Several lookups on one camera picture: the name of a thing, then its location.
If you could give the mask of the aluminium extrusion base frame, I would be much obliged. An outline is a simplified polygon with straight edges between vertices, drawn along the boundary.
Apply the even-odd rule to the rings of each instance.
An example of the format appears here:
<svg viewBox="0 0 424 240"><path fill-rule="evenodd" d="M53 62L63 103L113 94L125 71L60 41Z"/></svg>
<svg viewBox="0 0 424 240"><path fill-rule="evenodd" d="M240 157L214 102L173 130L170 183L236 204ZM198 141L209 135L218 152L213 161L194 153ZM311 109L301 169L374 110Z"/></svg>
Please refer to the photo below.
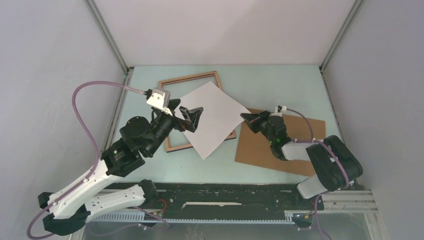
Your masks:
<svg viewBox="0 0 424 240"><path fill-rule="evenodd" d="M364 217L365 227L368 231L370 240L388 240L389 237L384 229L380 220L377 205L375 203L373 194L370 190L339 190L331 193L326 193L319 200L323 204L321 214L360 214ZM194 225L291 225L294 226L295 218L304 215L304 210L286 210L284 212L284 219L277 220L219 220L219 219L167 219L169 224L194 224ZM131 225L140 225L138 222L142 220L145 215L141 212L113 212L105 217L101 217L100 223L126 223L129 228Z"/></svg>

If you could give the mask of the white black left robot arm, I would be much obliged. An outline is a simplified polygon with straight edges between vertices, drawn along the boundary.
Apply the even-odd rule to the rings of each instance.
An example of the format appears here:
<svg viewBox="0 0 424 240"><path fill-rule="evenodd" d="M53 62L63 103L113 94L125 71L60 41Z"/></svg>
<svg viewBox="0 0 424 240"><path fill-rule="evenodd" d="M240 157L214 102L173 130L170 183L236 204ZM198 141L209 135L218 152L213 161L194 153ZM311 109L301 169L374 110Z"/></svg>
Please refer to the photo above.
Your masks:
<svg viewBox="0 0 424 240"><path fill-rule="evenodd" d="M72 234L93 219L124 208L153 208L158 191L151 180L143 179L126 189L100 194L107 186L122 180L151 158L171 131L195 132L202 107L188 109L172 99L168 111L152 109L152 119L135 116L120 129L121 137L106 149L98 161L66 188L43 192L38 203L47 210L43 226L51 234Z"/></svg>

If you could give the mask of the ocean sky photo print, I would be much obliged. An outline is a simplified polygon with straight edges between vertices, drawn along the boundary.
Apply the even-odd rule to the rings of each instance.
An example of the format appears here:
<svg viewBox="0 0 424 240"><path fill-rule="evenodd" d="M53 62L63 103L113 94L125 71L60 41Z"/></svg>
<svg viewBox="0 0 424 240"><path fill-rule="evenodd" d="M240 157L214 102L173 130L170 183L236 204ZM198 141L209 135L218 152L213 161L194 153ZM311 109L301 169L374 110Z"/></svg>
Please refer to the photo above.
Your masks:
<svg viewBox="0 0 424 240"><path fill-rule="evenodd" d="M180 105L192 110L203 108L197 129L184 135L205 160L244 119L241 114L250 111L218 88L212 81L180 98Z"/></svg>

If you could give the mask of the brown frame backing board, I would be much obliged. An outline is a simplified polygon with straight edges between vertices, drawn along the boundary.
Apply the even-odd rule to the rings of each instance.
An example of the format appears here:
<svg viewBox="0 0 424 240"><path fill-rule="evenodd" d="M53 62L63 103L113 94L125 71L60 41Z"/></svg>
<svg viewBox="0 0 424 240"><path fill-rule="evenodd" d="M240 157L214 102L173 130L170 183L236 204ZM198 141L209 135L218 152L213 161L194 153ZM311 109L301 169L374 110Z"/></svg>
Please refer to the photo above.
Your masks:
<svg viewBox="0 0 424 240"><path fill-rule="evenodd" d="M323 120L308 118L304 120L300 116L284 114L282 119L287 128L287 134L295 146L288 147L289 160L276 158L271 150L271 143L261 133L254 133L243 122L238 137L238 145L235 154L235 162L262 169L276 170L279 172L297 174L305 177L315 175L315 170L306 152L308 144L311 144L311 125L313 136L317 140L326 137L326 123Z"/></svg>

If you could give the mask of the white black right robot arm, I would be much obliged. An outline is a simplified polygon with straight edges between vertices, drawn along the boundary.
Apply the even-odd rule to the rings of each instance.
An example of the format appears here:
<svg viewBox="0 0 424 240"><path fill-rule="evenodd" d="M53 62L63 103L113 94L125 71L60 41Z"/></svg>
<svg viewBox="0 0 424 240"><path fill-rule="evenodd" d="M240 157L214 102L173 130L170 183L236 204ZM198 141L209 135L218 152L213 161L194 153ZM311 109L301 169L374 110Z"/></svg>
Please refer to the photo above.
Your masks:
<svg viewBox="0 0 424 240"><path fill-rule="evenodd" d="M295 208L304 209L312 197L348 188L350 182L363 174L363 167L338 136L316 139L309 121L306 122L311 134L309 140L290 138L283 118L288 110L286 106L278 106L274 112L265 110L240 116L253 133L261 133L267 139L276 159L311 162L315 174L298 183L290 196Z"/></svg>

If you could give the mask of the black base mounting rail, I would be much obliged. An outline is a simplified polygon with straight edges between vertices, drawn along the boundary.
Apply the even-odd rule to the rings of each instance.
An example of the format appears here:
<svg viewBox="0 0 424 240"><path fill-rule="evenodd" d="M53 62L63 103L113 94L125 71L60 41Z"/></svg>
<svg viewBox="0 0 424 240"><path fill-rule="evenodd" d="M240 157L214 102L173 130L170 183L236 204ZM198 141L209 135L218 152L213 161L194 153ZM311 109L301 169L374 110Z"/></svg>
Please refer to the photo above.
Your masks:
<svg viewBox="0 0 424 240"><path fill-rule="evenodd" d="M170 220L283 221L287 211L311 213L322 203L304 199L294 184L156 183L142 209L164 210Z"/></svg>

